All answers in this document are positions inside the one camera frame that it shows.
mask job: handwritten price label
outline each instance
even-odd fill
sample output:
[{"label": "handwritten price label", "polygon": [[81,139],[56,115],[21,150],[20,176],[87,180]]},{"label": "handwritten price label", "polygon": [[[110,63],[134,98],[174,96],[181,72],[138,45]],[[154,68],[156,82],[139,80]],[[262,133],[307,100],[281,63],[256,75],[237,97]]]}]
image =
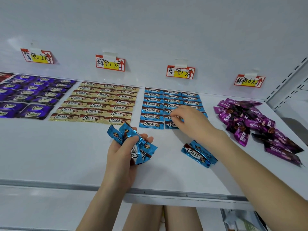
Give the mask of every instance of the handwritten price label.
[{"label": "handwritten price label", "polygon": [[96,56],[96,67],[103,69],[112,69],[118,71],[125,71],[125,59],[116,58],[114,61],[110,61],[105,59],[103,55],[95,55]]},{"label": "handwritten price label", "polygon": [[235,80],[234,85],[237,86],[249,86],[249,87],[261,87],[265,77],[262,76],[248,76],[247,74],[239,74]]},{"label": "handwritten price label", "polygon": [[40,54],[32,53],[28,49],[20,49],[27,62],[38,62],[53,64],[51,52],[41,50]]},{"label": "handwritten price label", "polygon": [[166,76],[193,79],[195,69],[194,67],[175,68],[174,66],[168,66]]}]

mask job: leg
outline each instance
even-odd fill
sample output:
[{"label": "leg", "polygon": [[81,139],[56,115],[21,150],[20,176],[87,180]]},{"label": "leg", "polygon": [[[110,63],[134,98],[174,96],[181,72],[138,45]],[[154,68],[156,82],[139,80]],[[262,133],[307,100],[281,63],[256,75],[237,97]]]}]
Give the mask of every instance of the leg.
[{"label": "leg", "polygon": [[166,231],[203,231],[196,208],[164,206]]},{"label": "leg", "polygon": [[122,231],[158,231],[163,206],[133,204]]}]

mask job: left hand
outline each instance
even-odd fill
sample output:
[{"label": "left hand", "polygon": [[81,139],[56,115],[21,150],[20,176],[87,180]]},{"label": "left hand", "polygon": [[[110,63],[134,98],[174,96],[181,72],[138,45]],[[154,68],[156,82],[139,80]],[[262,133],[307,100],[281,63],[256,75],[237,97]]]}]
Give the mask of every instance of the left hand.
[{"label": "left hand", "polygon": [[[140,135],[149,143],[154,140],[153,137],[148,137],[147,134]],[[130,166],[131,149],[137,142],[137,136],[126,139],[122,146],[115,140],[112,141],[108,149],[106,170],[101,185],[102,188],[123,193],[126,193],[130,189],[137,173],[137,165]]]}]

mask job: right hand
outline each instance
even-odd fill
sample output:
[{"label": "right hand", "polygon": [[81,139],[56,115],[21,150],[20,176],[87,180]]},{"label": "right hand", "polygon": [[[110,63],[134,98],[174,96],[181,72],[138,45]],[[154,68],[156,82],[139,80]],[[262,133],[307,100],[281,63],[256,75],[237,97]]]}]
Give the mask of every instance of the right hand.
[{"label": "right hand", "polygon": [[[199,143],[204,143],[206,139],[212,139],[216,133],[220,133],[221,130],[216,129],[210,123],[210,121],[204,116],[203,113],[197,109],[181,105],[177,109],[173,110],[170,114],[173,123],[189,137],[193,138]],[[175,116],[180,116],[184,119],[182,122]]]}]

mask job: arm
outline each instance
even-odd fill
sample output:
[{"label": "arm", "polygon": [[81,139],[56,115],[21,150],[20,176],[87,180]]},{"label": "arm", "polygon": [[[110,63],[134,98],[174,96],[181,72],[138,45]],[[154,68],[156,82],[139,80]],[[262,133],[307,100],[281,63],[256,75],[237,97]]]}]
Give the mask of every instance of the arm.
[{"label": "arm", "polygon": [[[153,137],[141,134],[148,142]],[[108,154],[107,164],[101,187],[95,194],[77,231],[112,231],[125,193],[135,181],[137,166],[130,166],[131,149],[138,141],[134,136],[125,140],[122,146],[113,140]]]},{"label": "arm", "polygon": [[[273,231],[308,230],[308,202],[238,147],[224,131],[214,128],[201,112],[188,106],[180,106],[171,116],[184,133],[225,165]],[[181,116],[184,123],[175,116]]]}]

